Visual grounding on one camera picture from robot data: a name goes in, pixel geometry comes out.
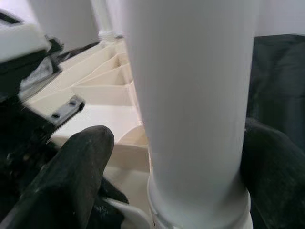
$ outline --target white pole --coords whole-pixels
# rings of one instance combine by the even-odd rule
[[[99,27],[100,41],[113,41],[113,27],[108,11],[107,0],[91,0],[96,23]]]
[[[158,227],[246,228],[239,178],[257,0],[125,0]]]

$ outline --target white pipe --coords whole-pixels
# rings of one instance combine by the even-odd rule
[[[246,228],[239,165],[258,1],[125,0],[123,11],[155,223]]]
[[[99,27],[99,39],[101,41],[112,41],[114,34],[107,0],[91,0],[91,5]]]

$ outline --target screw hole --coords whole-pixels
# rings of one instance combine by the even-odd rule
[[[54,113],[54,114],[52,114],[52,118],[60,118],[60,115],[59,114],[57,114],[57,113]]]
[[[71,106],[71,107],[76,106],[76,102],[75,101],[70,101],[69,106]]]

